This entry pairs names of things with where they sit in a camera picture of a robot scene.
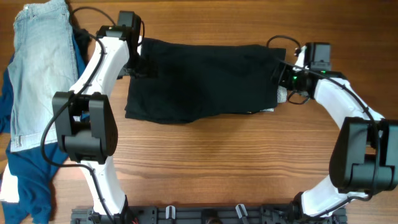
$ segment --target wooden table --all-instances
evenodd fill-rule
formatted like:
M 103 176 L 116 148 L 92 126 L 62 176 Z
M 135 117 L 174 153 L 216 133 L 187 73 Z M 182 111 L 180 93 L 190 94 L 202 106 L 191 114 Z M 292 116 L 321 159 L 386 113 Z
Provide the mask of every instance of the wooden table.
M 114 19 L 120 10 L 135 11 L 146 23 L 146 37 L 167 42 L 265 44 L 276 34 L 302 44 L 329 42 L 333 69 L 342 71 L 372 108 L 398 119 L 395 1 L 72 1 L 72 8 L 79 6 L 98 7 Z M 21 9 L 22 4 L 1 4 L 1 70 L 13 52 L 12 23 Z M 91 33 L 109 24 L 93 11 L 76 17 Z M 287 60 L 294 60 L 293 44 L 281 40 L 274 46 L 288 48 Z M 111 106 L 119 129 L 114 160 L 130 205 L 287 203 L 328 174 L 339 130 L 314 101 L 285 103 L 274 113 L 160 125 L 124 118 L 128 85 L 129 78 L 116 82 Z M 1 149 L 8 138 L 0 136 Z M 52 184 L 54 223 L 69 223 L 71 209 L 93 204 L 78 169 L 60 169 Z M 353 202 L 348 216 L 349 223 L 398 223 L 398 190 Z

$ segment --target blue jeans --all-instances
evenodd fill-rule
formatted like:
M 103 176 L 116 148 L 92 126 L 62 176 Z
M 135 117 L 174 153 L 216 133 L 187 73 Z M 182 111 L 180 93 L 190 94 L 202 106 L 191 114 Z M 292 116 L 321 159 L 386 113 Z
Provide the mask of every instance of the blue jeans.
M 14 22 L 13 62 L 8 66 L 14 90 L 11 113 L 11 152 L 40 145 L 53 116 L 52 97 L 78 80 L 72 27 L 64 0 L 26 4 Z M 55 126 L 46 144 L 57 142 Z

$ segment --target black cloth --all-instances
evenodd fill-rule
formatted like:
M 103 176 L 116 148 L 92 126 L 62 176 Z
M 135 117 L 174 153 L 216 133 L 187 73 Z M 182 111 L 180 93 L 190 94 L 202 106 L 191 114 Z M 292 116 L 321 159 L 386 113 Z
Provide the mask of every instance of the black cloth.
M 157 64 L 158 78 L 131 78 L 126 118 L 189 123 L 223 113 L 256 113 L 277 106 L 271 75 L 285 49 L 261 45 L 170 44 L 145 38 L 141 57 Z

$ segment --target table top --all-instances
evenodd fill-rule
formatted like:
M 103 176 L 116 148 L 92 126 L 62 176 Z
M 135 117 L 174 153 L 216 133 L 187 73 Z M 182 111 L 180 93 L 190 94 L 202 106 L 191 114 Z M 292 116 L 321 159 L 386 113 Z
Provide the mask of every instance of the table top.
M 80 6 L 97 7 L 115 20 L 120 10 L 135 11 L 145 22 L 146 37 L 173 43 L 265 45 L 277 34 L 302 44 L 329 42 L 333 69 L 348 77 L 370 107 L 398 119 L 395 1 L 71 3 L 72 8 Z M 1 4 L 1 70 L 14 50 L 12 23 L 21 9 L 22 4 Z M 109 24 L 94 11 L 80 11 L 76 18 L 91 33 Z M 275 40 L 273 46 L 287 48 L 287 60 L 294 61 L 294 44 Z M 92 54 L 93 44 L 89 51 Z M 114 161 L 130 205 L 288 203 L 328 174 L 339 130 L 315 101 L 301 106 L 284 103 L 273 113 L 224 114 L 162 125 L 124 118 L 128 87 L 129 77 L 116 82 L 111 107 L 119 130 Z M 0 149 L 6 148 L 8 139 L 9 135 L 0 135 Z M 5 162 L 3 153 L 0 162 Z M 93 204 L 79 169 L 60 169 L 51 189 L 54 223 L 69 223 L 71 209 Z M 349 223 L 398 223 L 398 190 L 347 208 Z

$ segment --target black cable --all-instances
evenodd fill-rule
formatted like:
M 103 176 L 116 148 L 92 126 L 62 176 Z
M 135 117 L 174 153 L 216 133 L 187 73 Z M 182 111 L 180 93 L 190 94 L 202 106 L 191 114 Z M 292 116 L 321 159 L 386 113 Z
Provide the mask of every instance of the black cable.
M 102 204 L 102 207 L 104 208 L 104 211 L 105 211 L 105 213 L 106 213 L 106 216 L 109 218 L 109 220 L 110 220 L 113 224 L 115 224 L 115 221 L 112 219 L 112 216 L 111 216 L 110 212 L 108 211 L 108 208 L 106 207 L 106 204 L 105 204 L 105 202 L 104 202 L 104 198 L 103 198 L 102 193 L 101 193 L 101 191 L 100 191 L 100 187 L 99 187 L 99 185 L 98 185 L 98 181 L 97 181 L 97 178 L 96 178 L 96 176 L 95 176 L 94 170 L 93 170 L 92 168 L 90 168 L 89 166 L 86 166 L 86 165 L 84 165 L 84 164 L 57 164 L 57 163 L 51 161 L 51 160 L 47 157 L 47 155 L 45 154 L 45 149 L 44 149 L 45 138 L 47 137 L 47 134 L 48 134 L 48 132 L 49 132 L 49 130 L 50 130 L 52 124 L 53 124 L 53 123 L 55 122 L 55 120 L 60 116 L 60 114 L 62 113 L 62 111 L 64 111 L 66 108 L 68 108 L 68 107 L 69 107 L 69 106 L 70 106 L 70 105 L 71 105 L 71 104 L 72 104 L 72 103 L 73 103 L 73 102 L 86 90 L 86 88 L 90 85 L 92 79 L 94 78 L 96 72 L 97 72 L 98 69 L 100 68 L 100 65 L 101 65 L 101 63 L 102 63 L 102 61 L 103 61 L 103 59 L 104 59 L 105 50 L 104 50 L 104 45 L 102 44 L 102 42 L 101 42 L 98 38 L 96 38 L 94 35 L 92 35 L 92 34 L 90 34 L 90 33 L 88 33 L 88 32 L 85 32 L 85 31 L 81 31 L 80 29 L 77 29 L 76 27 L 74 27 L 74 26 L 72 25 L 72 15 L 73 15 L 75 12 L 77 12 L 77 11 L 79 11 L 79 10 L 82 10 L 82 9 L 92 9 L 92 10 L 98 11 L 98 12 L 104 14 L 104 15 L 115 25 L 115 23 L 114 23 L 114 21 L 112 20 L 112 18 L 110 18 L 105 12 L 103 12 L 103 11 L 101 11 L 101 10 L 99 10 L 99 9 L 93 8 L 93 7 L 79 7 L 79 8 L 77 8 L 77 9 L 73 10 L 73 11 L 70 13 L 69 23 L 70 23 L 70 25 L 72 26 L 73 30 L 75 30 L 75 31 L 77 31 L 77 32 L 80 32 L 80 33 L 82 33 L 83 35 L 88 35 L 88 36 L 90 36 L 91 38 L 95 39 L 95 41 L 97 41 L 97 42 L 99 43 L 99 46 L 101 47 L 101 55 L 99 56 L 98 63 L 96 64 L 96 66 L 95 66 L 95 68 L 94 68 L 94 70 L 93 70 L 93 73 L 89 76 L 89 78 L 87 79 L 87 82 L 83 85 L 83 88 L 82 88 L 78 93 L 76 93 L 73 97 L 71 97 L 64 105 L 62 105 L 61 108 L 60 108 L 56 113 L 54 113 L 53 117 L 50 119 L 49 123 L 47 124 L 47 126 L 46 126 L 45 129 L 44 129 L 44 132 L 43 132 L 43 135 L 42 135 L 42 139 L 41 139 L 41 141 L 40 141 L 40 151 L 41 151 L 41 153 L 42 153 L 42 156 L 43 156 L 44 160 L 45 160 L 47 163 L 49 163 L 50 165 L 52 165 L 52 166 L 56 166 L 56 167 L 81 167 L 81 168 L 87 169 L 88 172 L 90 173 L 91 177 L 93 178 L 93 182 L 94 182 L 94 186 L 95 186 L 96 193 L 98 194 L 98 198 L 99 198 L 99 200 L 100 200 L 100 202 L 101 202 L 101 204 Z
M 137 46 L 140 46 L 142 44 L 142 42 L 144 41 L 144 37 L 145 37 L 145 24 L 144 24 L 144 21 L 141 20 L 141 23 L 142 23 L 142 39 L 141 39 L 141 42 L 139 42 Z
M 288 40 L 291 40 L 291 41 L 295 42 L 298 46 L 300 46 L 299 42 L 298 42 L 297 40 L 291 38 L 291 37 L 284 36 L 284 35 L 276 35 L 276 36 L 271 37 L 271 38 L 267 41 L 267 47 L 269 46 L 269 43 L 270 43 L 273 39 L 276 39 L 276 38 L 288 39 Z M 341 89 L 343 89 L 344 91 L 346 91 L 348 94 L 350 94 L 350 95 L 354 98 L 355 101 L 357 101 L 357 103 L 360 105 L 360 107 L 362 107 L 362 109 L 364 110 L 363 113 L 365 113 L 365 114 L 369 117 L 369 120 L 372 122 L 373 135 L 374 135 L 373 138 L 374 138 L 374 144 L 375 144 L 375 147 L 376 147 L 376 160 L 375 160 L 375 163 L 374 163 L 374 171 L 373 171 L 373 177 L 372 177 L 371 190 L 370 190 L 370 193 L 368 194 L 368 197 L 367 197 L 367 198 L 362 198 L 362 197 L 357 197 L 357 196 L 347 197 L 347 199 L 344 200 L 343 202 L 339 203 L 338 205 L 334 206 L 334 207 L 331 208 L 331 209 L 325 210 L 324 212 L 318 214 L 318 215 L 315 216 L 314 218 L 320 218 L 321 216 L 326 215 L 327 213 L 332 212 L 332 211 L 334 211 L 334 210 L 340 208 L 341 206 L 345 205 L 346 203 L 350 203 L 352 200 L 355 200 L 355 199 L 356 199 L 356 200 L 363 201 L 363 202 L 370 201 L 370 200 L 372 199 L 373 195 L 376 194 L 377 176 L 378 176 L 378 172 L 379 172 L 379 163 L 380 163 L 380 150 L 379 150 L 379 149 L 380 149 L 380 142 L 379 142 L 379 135 L 378 135 L 378 130 L 377 130 L 377 124 L 376 124 L 376 122 L 375 122 L 375 120 L 374 120 L 372 114 L 369 112 L 369 107 L 368 107 L 368 106 L 365 106 L 365 105 L 362 103 L 362 101 L 358 98 L 358 96 L 357 96 L 355 93 L 353 93 L 351 90 L 349 90 L 345 85 L 342 85 L 342 84 L 338 83 L 337 81 L 335 81 L 335 80 L 333 80 L 333 79 L 331 79 L 331 78 L 329 78 L 329 77 L 327 77 L 327 76 L 325 76 L 325 75 L 323 75 L 323 74 L 321 74 L 321 73 L 318 73 L 318 72 L 315 72 L 315 71 L 312 71 L 312 70 L 309 70 L 309 69 L 306 69 L 306 68 L 303 68 L 303 67 L 294 65 L 294 64 L 292 64 L 292 63 L 286 62 L 285 60 L 279 59 L 279 58 L 276 57 L 276 56 L 274 56 L 274 58 L 275 58 L 277 61 L 279 61 L 280 63 L 283 63 L 284 65 L 289 65 L 289 66 L 294 67 L 294 68 L 299 68 L 299 69 L 301 69 L 301 70 L 303 70 L 303 71 L 306 71 L 306 72 L 308 72 L 308 73 L 310 73 L 310 74 L 312 74 L 312 75 L 315 75 L 315 76 L 317 76 L 317 77 L 319 77 L 319 78 L 326 79 L 326 80 L 328 80 L 329 82 L 332 82 L 332 83 L 335 84 L 336 86 L 340 87 Z

